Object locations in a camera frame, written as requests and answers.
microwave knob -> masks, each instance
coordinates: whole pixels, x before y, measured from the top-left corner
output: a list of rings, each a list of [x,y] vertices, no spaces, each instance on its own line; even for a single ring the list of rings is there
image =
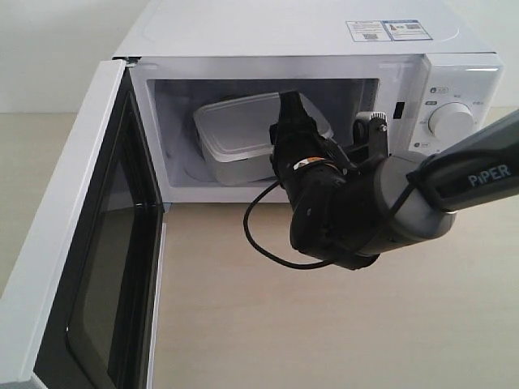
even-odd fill
[[[474,131],[474,118],[462,103],[442,105],[429,118],[429,130],[439,140],[455,144]]]

white wall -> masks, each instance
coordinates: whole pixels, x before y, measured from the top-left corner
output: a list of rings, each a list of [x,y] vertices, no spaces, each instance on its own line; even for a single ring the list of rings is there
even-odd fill
[[[519,105],[519,2],[447,1],[505,62],[494,105]],[[110,59],[146,3],[0,0],[0,112],[75,112],[97,63]]]

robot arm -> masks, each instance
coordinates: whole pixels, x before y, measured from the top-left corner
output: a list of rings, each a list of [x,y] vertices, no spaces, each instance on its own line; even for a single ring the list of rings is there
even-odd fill
[[[443,236],[454,211],[519,193],[519,111],[426,158],[388,154],[382,113],[361,114],[354,145],[342,150],[319,136],[297,92],[280,98],[271,162],[294,210],[290,243],[322,261],[295,268],[369,266],[380,253]]]

plastic food container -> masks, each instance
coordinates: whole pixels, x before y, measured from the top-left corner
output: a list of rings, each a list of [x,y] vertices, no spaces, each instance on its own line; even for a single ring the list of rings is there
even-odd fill
[[[301,101],[319,133],[333,137],[323,114],[303,94]],[[236,186],[274,177],[268,130],[277,122],[279,110],[279,94],[268,93],[205,105],[195,111],[204,159],[220,183]]]

black cable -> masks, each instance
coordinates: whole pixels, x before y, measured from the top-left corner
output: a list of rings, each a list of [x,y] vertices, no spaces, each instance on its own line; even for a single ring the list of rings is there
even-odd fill
[[[249,229],[249,217],[251,216],[252,209],[261,201],[263,197],[265,197],[268,193],[273,191],[277,186],[280,185],[279,181],[274,182],[267,189],[261,192],[258,197],[256,197],[252,203],[249,204],[247,210],[245,211],[245,215],[243,216],[243,230],[245,231],[245,237],[249,241],[252,247],[254,247],[258,252],[263,254],[265,257],[271,259],[272,261],[279,263],[285,267],[289,267],[291,269],[296,270],[313,270],[319,269],[322,267],[326,267],[329,265],[333,265],[338,259],[327,259],[325,261],[314,262],[314,263],[293,263],[286,261],[284,259],[279,258],[278,256],[272,254],[271,252],[265,250],[262,246],[260,246],[251,235],[251,231]],[[414,186],[410,183],[405,189],[402,191],[400,196],[398,196],[397,201],[391,206],[386,217],[380,222],[380,224],[374,229],[373,233],[369,235],[369,238],[364,242],[361,242],[357,247],[352,250],[347,250],[349,254],[356,254],[357,251],[361,250],[367,243],[369,243],[383,228],[384,226],[397,214],[398,210],[404,205],[405,201],[409,198],[411,193],[414,190]]]

